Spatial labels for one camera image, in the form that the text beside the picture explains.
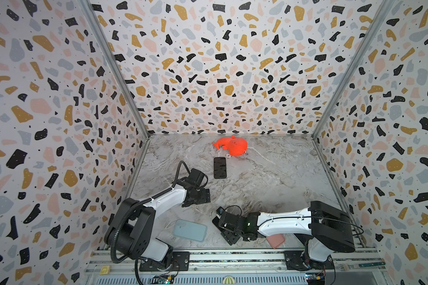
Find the black smartphone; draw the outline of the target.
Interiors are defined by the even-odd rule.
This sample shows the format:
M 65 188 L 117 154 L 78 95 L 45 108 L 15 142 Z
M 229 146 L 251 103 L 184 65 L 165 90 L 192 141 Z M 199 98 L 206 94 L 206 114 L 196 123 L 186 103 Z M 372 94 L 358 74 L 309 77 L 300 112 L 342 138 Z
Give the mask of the black smartphone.
M 235 245 L 239 240 L 240 240 L 240 236 L 237 235 L 234 232 L 228 231 L 226 229 L 223 229 L 219 226 L 219 218 L 215 217 L 212 220 L 212 223 L 214 224 L 214 226 L 221 232 L 221 236 L 225 239 L 225 241 L 230 245 L 233 246 Z

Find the black phone case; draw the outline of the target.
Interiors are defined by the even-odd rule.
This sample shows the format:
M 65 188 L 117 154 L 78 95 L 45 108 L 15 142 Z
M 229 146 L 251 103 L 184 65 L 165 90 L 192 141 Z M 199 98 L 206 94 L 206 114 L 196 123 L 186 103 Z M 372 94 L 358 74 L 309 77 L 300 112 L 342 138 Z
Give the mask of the black phone case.
M 227 178 L 227 159 L 225 157 L 214 158 L 214 178 L 215 179 Z

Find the light blue phone case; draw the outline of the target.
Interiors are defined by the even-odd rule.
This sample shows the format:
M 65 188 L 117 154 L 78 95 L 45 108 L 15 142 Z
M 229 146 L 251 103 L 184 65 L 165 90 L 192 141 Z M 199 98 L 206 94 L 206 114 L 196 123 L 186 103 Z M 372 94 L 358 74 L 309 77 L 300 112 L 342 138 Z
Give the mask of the light blue phone case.
M 179 219 L 175 224 L 173 235 L 191 241 L 203 242 L 207 231 L 208 227 L 204 224 Z

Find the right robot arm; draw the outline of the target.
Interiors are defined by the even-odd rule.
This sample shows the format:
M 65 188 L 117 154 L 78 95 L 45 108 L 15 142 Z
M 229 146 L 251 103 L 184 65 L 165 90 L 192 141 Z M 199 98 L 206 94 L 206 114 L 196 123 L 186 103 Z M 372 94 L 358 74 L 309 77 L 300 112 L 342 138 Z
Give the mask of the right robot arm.
M 254 212 L 247 216 L 229 213 L 220 207 L 213 224 L 229 245 L 274 235 L 304 235 L 304 250 L 285 254 L 289 270 L 322 269 L 334 252 L 355 252 L 352 224 L 348 214 L 321 201 L 308 208 L 287 213 Z

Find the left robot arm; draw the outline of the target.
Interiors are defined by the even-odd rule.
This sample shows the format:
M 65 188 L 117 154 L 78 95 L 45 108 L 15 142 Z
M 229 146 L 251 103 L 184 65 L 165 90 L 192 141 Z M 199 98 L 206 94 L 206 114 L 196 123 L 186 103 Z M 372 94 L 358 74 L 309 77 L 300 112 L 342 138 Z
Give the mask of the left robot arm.
M 187 177 L 177 178 L 171 187 L 153 197 L 125 199 L 105 234 L 111 261 L 118 264 L 126 259 L 151 260 L 162 268 L 169 267 L 173 247 L 152 237 L 155 219 L 175 206 L 210 203 L 207 182 L 206 174 L 192 169 Z

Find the pink phone case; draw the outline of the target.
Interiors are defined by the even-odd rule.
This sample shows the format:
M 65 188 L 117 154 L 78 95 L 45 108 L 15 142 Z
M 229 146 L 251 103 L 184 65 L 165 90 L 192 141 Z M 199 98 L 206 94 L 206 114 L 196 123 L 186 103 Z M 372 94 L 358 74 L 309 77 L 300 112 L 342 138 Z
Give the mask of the pink phone case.
M 277 249 L 285 243 L 285 237 L 283 234 L 268 236 L 266 240 L 273 249 Z

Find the red plush whale toy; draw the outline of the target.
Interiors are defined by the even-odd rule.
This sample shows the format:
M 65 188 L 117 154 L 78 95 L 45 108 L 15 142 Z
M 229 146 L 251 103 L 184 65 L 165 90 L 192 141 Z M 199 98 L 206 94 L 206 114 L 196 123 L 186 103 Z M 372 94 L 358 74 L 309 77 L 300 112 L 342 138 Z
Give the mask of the red plush whale toy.
M 232 157 L 242 156 L 246 154 L 248 149 L 247 141 L 243 138 L 237 138 L 235 136 L 222 137 L 213 142 L 212 145 L 218 150 L 227 150 L 228 154 Z

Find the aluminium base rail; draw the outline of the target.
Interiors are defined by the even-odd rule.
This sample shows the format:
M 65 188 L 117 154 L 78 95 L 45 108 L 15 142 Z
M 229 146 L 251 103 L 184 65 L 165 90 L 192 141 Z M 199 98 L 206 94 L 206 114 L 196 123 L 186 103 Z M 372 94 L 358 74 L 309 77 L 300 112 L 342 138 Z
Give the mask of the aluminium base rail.
M 320 269 L 291 267 L 300 248 L 180 249 L 167 269 L 150 261 L 114 264 L 96 251 L 82 285 L 391 285 L 385 261 L 372 248 L 333 253 Z

